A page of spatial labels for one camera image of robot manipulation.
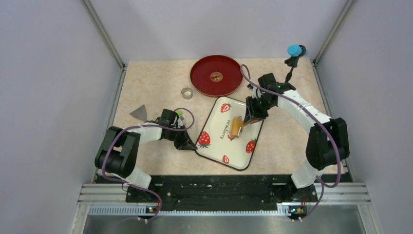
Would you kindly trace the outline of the wooden dough roller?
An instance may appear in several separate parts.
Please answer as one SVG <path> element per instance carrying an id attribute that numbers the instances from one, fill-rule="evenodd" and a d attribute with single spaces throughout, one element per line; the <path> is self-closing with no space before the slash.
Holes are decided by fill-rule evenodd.
<path id="1" fill-rule="evenodd" d="M 243 119 L 242 119 L 242 117 L 241 116 L 234 117 L 232 122 L 231 122 L 231 126 L 230 126 L 229 130 L 232 129 L 232 128 L 240 128 L 240 127 L 243 128 Z"/>

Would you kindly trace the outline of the strawberry print rectangular tray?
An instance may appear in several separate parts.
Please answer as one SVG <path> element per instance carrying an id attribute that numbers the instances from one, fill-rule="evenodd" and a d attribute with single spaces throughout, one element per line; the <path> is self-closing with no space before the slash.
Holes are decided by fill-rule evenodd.
<path id="1" fill-rule="evenodd" d="M 234 117 L 244 117 L 246 104 L 242 101 L 219 97 L 197 139 L 196 154 L 237 171 L 246 170 L 257 145 L 263 122 L 241 129 L 238 138 L 229 135 Z"/>

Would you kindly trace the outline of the white dough lump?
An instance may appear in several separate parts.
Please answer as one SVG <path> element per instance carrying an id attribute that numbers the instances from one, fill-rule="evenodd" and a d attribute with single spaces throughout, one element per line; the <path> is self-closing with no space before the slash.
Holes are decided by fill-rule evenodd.
<path id="1" fill-rule="evenodd" d="M 243 129 L 241 127 L 240 128 L 232 128 L 227 132 L 228 138 L 229 139 L 238 138 L 242 131 L 243 131 Z"/>

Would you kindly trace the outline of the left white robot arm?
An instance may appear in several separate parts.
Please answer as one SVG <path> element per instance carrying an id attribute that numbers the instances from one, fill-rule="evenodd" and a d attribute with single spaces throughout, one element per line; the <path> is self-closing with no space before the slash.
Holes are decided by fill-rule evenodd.
<path id="1" fill-rule="evenodd" d="M 125 129 L 111 126 L 96 154 L 94 165 L 102 175 L 110 173 L 116 182 L 126 183 L 137 188 L 137 194 L 144 201 L 151 201 L 156 196 L 156 188 L 151 183 L 151 176 L 136 166 L 140 145 L 151 141 L 172 141 L 177 150 L 195 151 L 196 144 L 190 139 L 187 127 L 176 111 L 163 109 L 155 121 Z"/>

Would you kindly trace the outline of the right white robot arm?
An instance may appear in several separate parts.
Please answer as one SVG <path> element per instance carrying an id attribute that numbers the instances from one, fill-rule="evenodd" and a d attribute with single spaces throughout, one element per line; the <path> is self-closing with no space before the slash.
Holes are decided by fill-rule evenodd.
<path id="1" fill-rule="evenodd" d="M 286 196 L 298 201 L 305 195 L 305 188 L 320 179 L 325 170 L 339 166 L 349 154 L 347 124 L 342 118 L 332 118 L 306 101 L 290 83 L 280 83 L 275 76 L 265 74 L 253 83 L 248 76 L 252 95 L 246 98 L 243 124 L 265 120 L 268 111 L 278 107 L 293 117 L 308 134 L 305 148 L 306 161 L 290 176 Z"/>

